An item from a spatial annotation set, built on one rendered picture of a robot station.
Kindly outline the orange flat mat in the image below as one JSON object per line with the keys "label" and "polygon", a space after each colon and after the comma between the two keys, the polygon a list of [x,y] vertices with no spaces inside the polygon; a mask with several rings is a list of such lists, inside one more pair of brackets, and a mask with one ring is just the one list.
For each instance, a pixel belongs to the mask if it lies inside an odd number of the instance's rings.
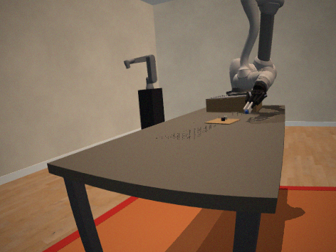
{"label": "orange flat mat", "polygon": [[[230,124],[232,124],[232,123],[234,123],[234,122],[237,122],[237,121],[239,121],[240,119],[235,119],[235,120],[233,120],[233,119],[227,119],[227,120],[225,120],[225,121],[221,121],[221,118],[217,118],[217,119],[215,119],[215,120],[211,120],[211,121],[208,121],[208,122],[205,122],[205,123],[207,123],[207,124],[221,124],[221,125],[230,125]],[[225,123],[225,124],[222,124],[222,123]],[[230,124],[229,124],[230,123]]]}

